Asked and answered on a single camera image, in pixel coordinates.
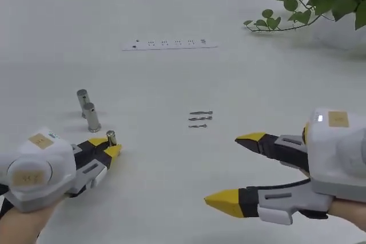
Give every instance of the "hand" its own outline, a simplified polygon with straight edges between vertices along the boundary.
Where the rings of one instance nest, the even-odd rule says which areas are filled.
[[[0,219],[1,244],[35,243],[56,206],[63,199],[64,197],[47,208],[31,213],[21,213],[16,208],[9,210]]]
[[[328,214],[345,219],[366,232],[366,203],[336,198],[332,202]]]

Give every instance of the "table surface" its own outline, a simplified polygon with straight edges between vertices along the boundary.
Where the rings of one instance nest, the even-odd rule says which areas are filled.
[[[242,23],[273,0],[0,0],[0,143],[14,149],[46,125],[73,143],[88,89],[103,132],[123,153],[98,189],[68,199],[45,243],[355,243],[346,221],[295,214],[292,226],[235,219],[204,203],[222,189],[276,185],[300,172],[234,142],[300,134],[318,106],[365,114],[366,62],[326,49],[310,29],[255,35]],[[215,49],[121,51],[134,39],[206,38]],[[212,110],[205,129],[190,111]]]

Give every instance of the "power outlet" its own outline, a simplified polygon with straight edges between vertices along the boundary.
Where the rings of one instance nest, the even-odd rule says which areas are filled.
[[[196,49],[215,48],[218,45],[206,39],[176,39],[161,41],[140,41],[139,39],[123,47],[123,51],[135,50],[166,50],[166,49]]]

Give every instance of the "tan label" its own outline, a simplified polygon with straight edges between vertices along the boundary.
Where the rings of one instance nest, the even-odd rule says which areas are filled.
[[[53,144],[53,141],[51,139],[46,138],[43,134],[36,134],[30,137],[28,140],[33,144],[36,144],[42,150]]]
[[[13,175],[13,186],[33,186],[45,183],[45,173],[42,170],[16,171]]]
[[[346,111],[330,111],[328,113],[329,127],[349,127]]]

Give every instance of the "metal pin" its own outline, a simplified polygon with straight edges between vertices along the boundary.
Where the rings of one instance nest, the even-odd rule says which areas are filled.
[[[193,111],[189,114],[213,114],[213,111]]]
[[[83,106],[85,117],[87,120],[87,129],[92,133],[96,133],[101,129],[101,124],[99,123],[96,108],[94,104],[89,102]]]
[[[203,124],[203,125],[191,125],[191,126],[188,126],[188,128],[207,128],[207,125],[206,124]]]
[[[189,121],[200,121],[200,120],[212,120],[212,117],[193,117],[189,118]]]
[[[78,99],[79,99],[79,103],[80,103],[80,108],[81,108],[81,116],[83,118],[86,118],[85,117],[85,113],[84,113],[84,105],[89,103],[90,102],[90,99],[89,99],[89,96],[87,94],[87,91],[85,89],[82,89],[82,90],[78,90],[76,92],[77,96],[78,96]]]
[[[108,139],[109,146],[117,145],[116,133],[114,131],[112,131],[112,130],[107,131],[107,139]]]

